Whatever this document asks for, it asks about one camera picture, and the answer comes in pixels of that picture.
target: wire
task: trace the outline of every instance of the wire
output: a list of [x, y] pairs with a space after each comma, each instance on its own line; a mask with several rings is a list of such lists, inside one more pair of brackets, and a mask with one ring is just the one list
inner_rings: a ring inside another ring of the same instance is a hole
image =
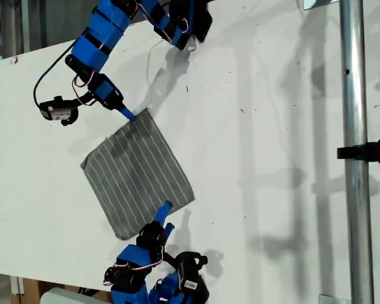
[[37, 81], [37, 83], [35, 84], [35, 86], [34, 86], [34, 91], [33, 91], [33, 96], [34, 96], [34, 102], [35, 102], [35, 104], [36, 104], [36, 106], [38, 107], [38, 109], [40, 109], [39, 108], [39, 104], [38, 104], [38, 101], [37, 101], [37, 88], [38, 88], [38, 85], [40, 84], [40, 82], [43, 80], [43, 78], [46, 76], [46, 74], [48, 74], [49, 73], [49, 71], [50, 70], [52, 70], [53, 69], [53, 67], [62, 59], [62, 57], [64, 57], [64, 55], [66, 55], [72, 48], [73, 48], [73, 46], [75, 45], [75, 43], [77, 42], [77, 40], [75, 40], [67, 49], [66, 49], [66, 51], [64, 51], [63, 53], [62, 53], [62, 55], [61, 56], [59, 56], [58, 57], [58, 59], [56, 59], [53, 63], [52, 63], [52, 65], [39, 77], [39, 79], [38, 79], [38, 81]]
[[124, 265], [114, 264], [113, 266], [114, 266], [114, 267], [125, 268], [125, 267], [128, 267], [128, 263], [126, 263], [126, 264], [124, 264]]
[[130, 270], [140, 271], [140, 270], [145, 270], [145, 269], [148, 269], [148, 268], [151, 268], [151, 267], [155, 267], [155, 266], [161, 264], [162, 261], [163, 261], [163, 250], [162, 250], [161, 255], [162, 255], [162, 258], [160, 259], [159, 262], [156, 262], [156, 263], [153, 263], [153, 264], [149, 264], [149, 265], [147, 265], [147, 266], [143, 266], [143, 267], [132, 268], [132, 269], [130, 269]]
[[135, 7], [135, 12], [133, 12], [133, 14], [129, 18], [131, 19], [133, 16], [135, 16], [137, 11], [138, 11], [138, 3], [137, 3], [137, 6]]
[[74, 78], [75, 86], [77, 86], [77, 87], [85, 87], [85, 86], [87, 86], [90, 83], [90, 81], [93, 79], [93, 76], [94, 76], [94, 70], [93, 70], [93, 72], [91, 72], [91, 76], [90, 76], [89, 80], [85, 84], [82, 84], [82, 85], [78, 85], [76, 83], [77, 77], [75, 77]]
[[189, 30], [189, 22], [188, 22], [188, 20], [186, 18], [183, 18], [182, 20], [186, 23], [186, 27], [187, 27], [186, 30], [182, 31], [182, 33], [184, 34], [184, 33], [187, 33], [187, 31]]
[[[144, 13], [145, 13], [145, 18], [146, 18], [149, 22], [151, 22], [153, 25], [155, 25], [155, 23], [154, 23], [152, 17], [148, 14], [148, 12], [146, 11], [146, 9], [145, 9], [141, 4], [138, 3], [138, 5], [139, 5], [139, 7], [144, 11]], [[169, 35], [168, 35], [164, 30], [161, 30], [161, 31], [165, 34], [165, 36], [166, 36], [167, 40], [169, 41], [169, 43], [172, 43], [172, 38], [170, 38]]]
[[75, 86], [74, 86], [74, 84], [76, 84], [76, 80], [77, 80], [77, 75], [75, 76], [75, 78], [72, 79], [72, 89], [75, 92], [76, 99], [79, 101], [79, 103], [81, 103], [84, 106], [92, 106], [92, 105], [94, 105], [96, 103], [96, 100], [93, 101], [91, 104], [84, 103], [83, 101], [80, 100], [79, 95], [77, 94], [77, 91], [76, 91]]

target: white label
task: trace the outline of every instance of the white label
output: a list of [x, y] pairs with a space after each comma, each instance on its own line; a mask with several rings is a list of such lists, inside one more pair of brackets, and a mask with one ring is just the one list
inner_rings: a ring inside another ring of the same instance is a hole
[[184, 283], [184, 287], [196, 290], [197, 289], [197, 283], [189, 281], [189, 280], [186, 280], [185, 283]]

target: black bracket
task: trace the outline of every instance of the black bracket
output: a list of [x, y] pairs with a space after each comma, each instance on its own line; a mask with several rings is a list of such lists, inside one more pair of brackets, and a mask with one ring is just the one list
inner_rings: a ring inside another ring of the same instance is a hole
[[338, 148], [338, 159], [380, 163], [380, 140], [353, 147]]

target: black clamp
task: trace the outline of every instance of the black clamp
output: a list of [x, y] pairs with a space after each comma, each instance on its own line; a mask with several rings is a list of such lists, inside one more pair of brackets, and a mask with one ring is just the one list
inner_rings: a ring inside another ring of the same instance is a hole
[[47, 120], [61, 120], [63, 126], [73, 124], [79, 117], [78, 107], [82, 103], [92, 100], [89, 93], [84, 94], [78, 99], [63, 100], [61, 96], [54, 97], [53, 100], [39, 104], [42, 116]]
[[353, 147], [338, 148], [338, 159], [380, 163], [380, 140]]
[[179, 278], [178, 289], [184, 294], [185, 298], [192, 297], [193, 303], [207, 302], [210, 292], [199, 274], [201, 268], [208, 263], [207, 256], [198, 252], [185, 251], [177, 255], [176, 258], [166, 253], [163, 260], [177, 271]]
[[136, 241], [137, 246], [149, 250], [152, 263], [156, 263], [162, 259], [167, 238], [165, 229], [154, 220], [142, 228]]

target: black cable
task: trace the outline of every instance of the black cable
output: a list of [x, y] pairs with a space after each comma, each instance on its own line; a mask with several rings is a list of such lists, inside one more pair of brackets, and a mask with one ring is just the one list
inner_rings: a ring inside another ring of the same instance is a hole
[[73, 46], [75, 45], [75, 43], [77, 42], [77, 40], [75, 40], [67, 49], [66, 49], [66, 51], [64, 51], [63, 53], [62, 53], [62, 55], [61, 56], [59, 56], [58, 57], [58, 59], [56, 59], [55, 61], [54, 61], [54, 63], [41, 75], [41, 77], [39, 77], [39, 79], [38, 79], [38, 81], [37, 81], [37, 83], [35, 84], [35, 87], [34, 87], [34, 92], [33, 92], [33, 95], [34, 95], [34, 101], [35, 101], [35, 104], [37, 105], [37, 107], [38, 107], [38, 109], [40, 109], [39, 108], [39, 104], [38, 104], [38, 102], [37, 102], [37, 88], [38, 88], [38, 85], [39, 85], [39, 83], [42, 81], [42, 79], [46, 76], [46, 74], [48, 74], [49, 73], [49, 71], [50, 70], [52, 70], [53, 69], [53, 67], [62, 59], [62, 57], [64, 57], [64, 55], [66, 55], [70, 50], [71, 50], [71, 48], [73, 48]]

